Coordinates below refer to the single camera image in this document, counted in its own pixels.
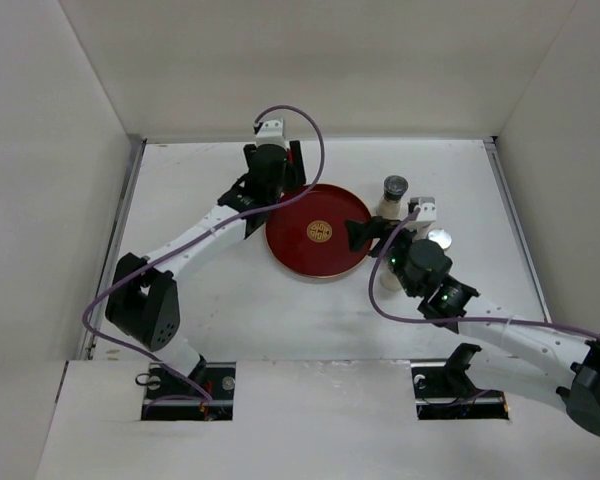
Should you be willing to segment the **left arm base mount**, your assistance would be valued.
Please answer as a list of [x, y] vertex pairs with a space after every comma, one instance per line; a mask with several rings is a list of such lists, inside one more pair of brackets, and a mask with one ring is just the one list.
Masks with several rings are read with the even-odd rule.
[[135, 384], [143, 389], [141, 420], [231, 421], [236, 373], [235, 363], [210, 363], [196, 380], [196, 388], [157, 364], [150, 364], [135, 378]]

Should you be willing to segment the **grey lid white shaker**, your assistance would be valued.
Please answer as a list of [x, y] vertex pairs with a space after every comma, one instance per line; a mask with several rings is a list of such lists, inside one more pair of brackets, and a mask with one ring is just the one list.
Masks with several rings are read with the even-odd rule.
[[385, 219], [398, 219], [402, 198], [408, 188], [409, 184], [406, 178], [400, 175], [386, 177], [383, 182], [383, 195], [376, 207], [376, 213]]

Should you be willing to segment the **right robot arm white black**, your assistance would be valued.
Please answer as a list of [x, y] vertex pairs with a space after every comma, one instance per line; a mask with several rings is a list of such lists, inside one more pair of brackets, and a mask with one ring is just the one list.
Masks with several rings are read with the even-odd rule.
[[402, 291], [419, 299], [418, 323], [466, 337], [443, 368], [451, 393], [513, 393], [558, 409], [600, 437], [600, 334], [524, 320], [481, 298], [452, 277], [453, 262], [441, 246], [402, 222], [373, 217], [344, 225], [350, 250], [374, 242], [370, 257], [386, 262]]

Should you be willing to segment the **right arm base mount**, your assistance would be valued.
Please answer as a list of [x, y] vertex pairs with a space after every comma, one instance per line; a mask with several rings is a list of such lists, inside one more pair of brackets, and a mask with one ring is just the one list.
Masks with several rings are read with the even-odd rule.
[[504, 393], [478, 389], [467, 375], [470, 361], [480, 351], [477, 345], [462, 343], [447, 359], [410, 364], [419, 420], [509, 419]]

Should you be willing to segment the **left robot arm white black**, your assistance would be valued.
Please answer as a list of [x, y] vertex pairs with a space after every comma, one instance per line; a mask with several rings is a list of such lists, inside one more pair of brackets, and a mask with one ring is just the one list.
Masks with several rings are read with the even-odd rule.
[[243, 153], [247, 173], [197, 224], [149, 254], [128, 253], [118, 260], [114, 281], [133, 278], [108, 295], [105, 318], [173, 369], [170, 386], [186, 399], [203, 390], [206, 360], [181, 332], [177, 281], [192, 278], [265, 225], [270, 213], [262, 212], [262, 207], [277, 205], [306, 185], [298, 140], [287, 147], [247, 144]]

